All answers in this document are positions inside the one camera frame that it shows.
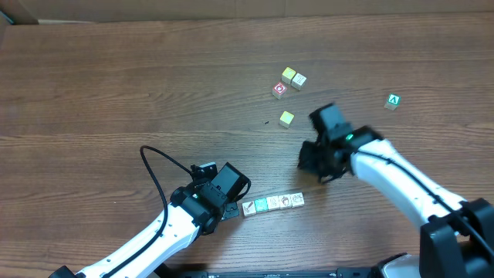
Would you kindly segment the hammer picture wooden block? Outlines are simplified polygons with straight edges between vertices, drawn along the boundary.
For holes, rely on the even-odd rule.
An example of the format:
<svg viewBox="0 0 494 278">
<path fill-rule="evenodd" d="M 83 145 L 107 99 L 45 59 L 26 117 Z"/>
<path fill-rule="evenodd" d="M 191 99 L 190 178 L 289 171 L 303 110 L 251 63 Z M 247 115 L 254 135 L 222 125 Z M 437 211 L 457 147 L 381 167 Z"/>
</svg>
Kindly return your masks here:
<svg viewBox="0 0 494 278">
<path fill-rule="evenodd" d="M 257 210 L 254 201 L 242 203 L 242 211 L 245 217 L 255 215 Z"/>
</svg>

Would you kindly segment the green framed wooden block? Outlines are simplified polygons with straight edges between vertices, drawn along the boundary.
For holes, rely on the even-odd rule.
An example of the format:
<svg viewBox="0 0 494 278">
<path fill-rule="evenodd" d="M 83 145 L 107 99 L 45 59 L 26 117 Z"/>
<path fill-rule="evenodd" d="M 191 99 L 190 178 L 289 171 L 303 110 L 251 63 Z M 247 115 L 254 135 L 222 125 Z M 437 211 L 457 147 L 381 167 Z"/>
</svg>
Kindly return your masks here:
<svg viewBox="0 0 494 278">
<path fill-rule="evenodd" d="M 269 211 L 269 206 L 266 198 L 259 198 L 254 201 L 255 210 L 257 213 Z"/>
</svg>

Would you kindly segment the number two wooden block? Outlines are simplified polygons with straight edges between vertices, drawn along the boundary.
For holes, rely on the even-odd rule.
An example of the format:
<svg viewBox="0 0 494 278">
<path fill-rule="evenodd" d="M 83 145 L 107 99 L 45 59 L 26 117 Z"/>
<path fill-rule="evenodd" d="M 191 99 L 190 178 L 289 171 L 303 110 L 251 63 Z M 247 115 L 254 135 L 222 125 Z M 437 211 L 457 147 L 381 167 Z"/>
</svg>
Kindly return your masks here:
<svg viewBox="0 0 494 278">
<path fill-rule="evenodd" d="M 269 211 L 280 209 L 279 197 L 277 195 L 266 198 Z"/>
</svg>

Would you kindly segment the animal picture wooden block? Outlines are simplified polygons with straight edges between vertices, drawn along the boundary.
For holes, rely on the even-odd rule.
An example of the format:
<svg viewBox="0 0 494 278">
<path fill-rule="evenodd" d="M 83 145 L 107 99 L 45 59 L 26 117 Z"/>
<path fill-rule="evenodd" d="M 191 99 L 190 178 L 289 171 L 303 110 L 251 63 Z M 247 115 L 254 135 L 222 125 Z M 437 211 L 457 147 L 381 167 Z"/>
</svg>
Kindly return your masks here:
<svg viewBox="0 0 494 278">
<path fill-rule="evenodd" d="M 291 203 L 292 203 L 293 208 L 301 207 L 301 206 L 304 206 L 304 204 L 305 204 L 302 192 L 291 194 L 290 198 L 291 198 Z"/>
</svg>

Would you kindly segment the acorn picture wooden block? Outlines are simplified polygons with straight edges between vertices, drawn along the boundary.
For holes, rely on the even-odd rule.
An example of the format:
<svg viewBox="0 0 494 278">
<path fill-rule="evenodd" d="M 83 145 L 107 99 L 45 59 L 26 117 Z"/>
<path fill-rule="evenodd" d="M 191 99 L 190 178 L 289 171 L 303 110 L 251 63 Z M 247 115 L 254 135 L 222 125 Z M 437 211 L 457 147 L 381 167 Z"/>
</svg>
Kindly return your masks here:
<svg viewBox="0 0 494 278">
<path fill-rule="evenodd" d="M 293 207 L 291 194 L 279 195 L 278 200 L 280 209 L 290 209 Z"/>
</svg>

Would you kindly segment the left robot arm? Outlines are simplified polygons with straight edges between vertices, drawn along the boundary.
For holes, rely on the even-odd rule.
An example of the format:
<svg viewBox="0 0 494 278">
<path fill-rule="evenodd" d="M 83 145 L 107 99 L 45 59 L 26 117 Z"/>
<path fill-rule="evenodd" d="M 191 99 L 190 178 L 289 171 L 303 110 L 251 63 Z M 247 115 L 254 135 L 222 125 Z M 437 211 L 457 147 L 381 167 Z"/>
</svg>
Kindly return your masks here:
<svg viewBox="0 0 494 278">
<path fill-rule="evenodd" d="M 213 233 L 229 205 L 249 191 L 251 181 L 231 164 L 192 165 L 192 182 L 177 188 L 166 209 L 144 230 L 101 261 L 74 273 L 61 266 L 50 278 L 147 277 L 199 236 Z"/>
</svg>

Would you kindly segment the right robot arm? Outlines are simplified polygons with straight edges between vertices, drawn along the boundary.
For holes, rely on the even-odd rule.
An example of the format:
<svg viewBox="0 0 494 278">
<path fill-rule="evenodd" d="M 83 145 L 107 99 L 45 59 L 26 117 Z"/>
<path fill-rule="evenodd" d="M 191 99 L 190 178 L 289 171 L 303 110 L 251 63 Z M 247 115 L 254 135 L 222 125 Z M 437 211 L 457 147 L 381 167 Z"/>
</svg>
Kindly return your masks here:
<svg viewBox="0 0 494 278">
<path fill-rule="evenodd" d="M 371 127 L 353 128 L 335 103 L 309 118 L 317 138 L 303 142 L 298 168 L 321 184 L 351 173 L 388 198 L 420 233 L 418 255 L 383 260 L 371 267 L 371 277 L 493 278 L 492 204 L 443 188 Z"/>
</svg>

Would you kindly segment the yellow wooden block middle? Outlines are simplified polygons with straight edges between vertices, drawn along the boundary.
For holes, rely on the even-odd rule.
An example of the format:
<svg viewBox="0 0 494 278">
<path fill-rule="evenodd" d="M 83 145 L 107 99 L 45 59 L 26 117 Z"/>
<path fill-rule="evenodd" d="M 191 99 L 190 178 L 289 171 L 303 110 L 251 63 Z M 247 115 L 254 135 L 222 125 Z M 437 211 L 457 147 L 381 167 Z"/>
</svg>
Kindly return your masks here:
<svg viewBox="0 0 494 278">
<path fill-rule="evenodd" d="M 279 119 L 279 124 L 284 128 L 289 128 L 291 123 L 293 122 L 294 115 L 288 111 L 284 111 Z"/>
</svg>

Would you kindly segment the yellow wooden block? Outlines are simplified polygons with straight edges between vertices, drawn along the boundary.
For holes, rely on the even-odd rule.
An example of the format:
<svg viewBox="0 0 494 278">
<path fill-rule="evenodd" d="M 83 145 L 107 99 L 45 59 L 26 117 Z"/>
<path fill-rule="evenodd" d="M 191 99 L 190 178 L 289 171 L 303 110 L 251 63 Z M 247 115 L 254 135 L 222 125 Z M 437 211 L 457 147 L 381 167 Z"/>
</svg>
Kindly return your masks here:
<svg viewBox="0 0 494 278">
<path fill-rule="evenodd" d="M 282 73 L 281 80 L 284 83 L 291 84 L 293 77 L 296 75 L 296 71 L 289 66 L 287 66 Z"/>
<path fill-rule="evenodd" d="M 289 128 L 291 123 L 293 122 L 294 115 L 288 111 L 284 111 L 279 119 L 279 124 L 284 128 Z"/>
</svg>

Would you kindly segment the white wooden block far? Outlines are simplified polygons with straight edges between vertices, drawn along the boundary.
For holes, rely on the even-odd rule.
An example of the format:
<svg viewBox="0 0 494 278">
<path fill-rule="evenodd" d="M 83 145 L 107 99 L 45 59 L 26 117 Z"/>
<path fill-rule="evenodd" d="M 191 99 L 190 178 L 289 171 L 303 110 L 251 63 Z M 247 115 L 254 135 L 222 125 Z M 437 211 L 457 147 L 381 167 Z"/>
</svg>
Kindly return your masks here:
<svg viewBox="0 0 494 278">
<path fill-rule="evenodd" d="M 297 73 L 291 81 L 291 86 L 297 90 L 301 90 L 306 83 L 306 77 L 300 73 Z"/>
</svg>

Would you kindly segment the red apple wooden block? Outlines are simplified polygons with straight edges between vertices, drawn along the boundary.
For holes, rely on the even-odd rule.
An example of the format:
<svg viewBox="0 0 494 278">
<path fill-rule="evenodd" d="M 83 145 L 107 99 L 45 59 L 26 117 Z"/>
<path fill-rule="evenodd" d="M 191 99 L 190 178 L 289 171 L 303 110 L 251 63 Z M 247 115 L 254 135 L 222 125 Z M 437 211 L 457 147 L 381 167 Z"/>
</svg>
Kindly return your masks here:
<svg viewBox="0 0 494 278">
<path fill-rule="evenodd" d="M 272 95 L 280 100 L 287 91 L 287 87 L 283 82 L 276 83 L 272 88 Z"/>
</svg>

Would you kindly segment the green letter wooden block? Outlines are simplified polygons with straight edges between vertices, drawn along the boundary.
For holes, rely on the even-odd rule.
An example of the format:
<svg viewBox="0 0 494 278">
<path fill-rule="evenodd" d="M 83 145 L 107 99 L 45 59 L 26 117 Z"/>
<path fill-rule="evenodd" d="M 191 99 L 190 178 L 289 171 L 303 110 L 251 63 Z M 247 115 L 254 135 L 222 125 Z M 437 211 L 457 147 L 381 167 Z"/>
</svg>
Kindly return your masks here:
<svg viewBox="0 0 494 278">
<path fill-rule="evenodd" d="M 389 110 L 395 110 L 400 105 L 400 102 L 401 102 L 400 96 L 390 93 L 384 107 Z"/>
</svg>

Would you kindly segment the yellow top wooden block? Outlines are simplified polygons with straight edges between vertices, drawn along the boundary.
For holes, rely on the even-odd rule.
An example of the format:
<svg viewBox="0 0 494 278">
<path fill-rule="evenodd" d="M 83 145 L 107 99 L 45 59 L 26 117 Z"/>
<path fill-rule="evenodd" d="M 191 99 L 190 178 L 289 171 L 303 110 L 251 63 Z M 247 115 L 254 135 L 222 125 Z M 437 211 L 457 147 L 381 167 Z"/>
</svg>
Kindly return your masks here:
<svg viewBox="0 0 494 278">
<path fill-rule="evenodd" d="M 284 83 L 291 84 L 293 77 L 296 75 L 296 71 L 289 66 L 287 66 L 282 73 L 281 80 Z"/>
</svg>

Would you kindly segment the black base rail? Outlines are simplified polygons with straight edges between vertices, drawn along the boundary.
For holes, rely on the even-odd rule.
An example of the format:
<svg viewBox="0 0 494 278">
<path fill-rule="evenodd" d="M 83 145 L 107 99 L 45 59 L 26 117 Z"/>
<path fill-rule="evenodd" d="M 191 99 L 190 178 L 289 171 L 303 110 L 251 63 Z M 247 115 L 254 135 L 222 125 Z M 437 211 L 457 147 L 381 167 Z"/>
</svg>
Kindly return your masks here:
<svg viewBox="0 0 494 278">
<path fill-rule="evenodd" d="M 376 267 L 340 267 L 319 271 L 207 272 L 172 270 L 162 264 L 149 277 L 154 278 L 381 278 Z"/>
</svg>

